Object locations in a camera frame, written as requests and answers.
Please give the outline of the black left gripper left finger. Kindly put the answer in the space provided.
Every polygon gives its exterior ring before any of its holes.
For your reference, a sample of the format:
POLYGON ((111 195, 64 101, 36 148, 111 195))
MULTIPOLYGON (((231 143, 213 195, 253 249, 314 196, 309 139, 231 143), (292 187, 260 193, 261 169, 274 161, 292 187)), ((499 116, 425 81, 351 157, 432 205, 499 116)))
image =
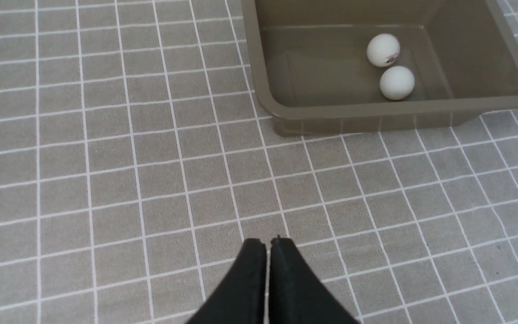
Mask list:
POLYGON ((266 274, 265 244, 247 238, 229 271, 188 323, 262 324, 266 274))

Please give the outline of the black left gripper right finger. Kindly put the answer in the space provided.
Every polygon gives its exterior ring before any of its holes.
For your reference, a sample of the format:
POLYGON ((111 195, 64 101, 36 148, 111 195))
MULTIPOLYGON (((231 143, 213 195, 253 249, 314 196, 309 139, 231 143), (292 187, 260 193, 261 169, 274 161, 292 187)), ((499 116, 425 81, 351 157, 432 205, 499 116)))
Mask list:
POLYGON ((290 238, 271 241, 271 324, 357 324, 326 289, 290 238))

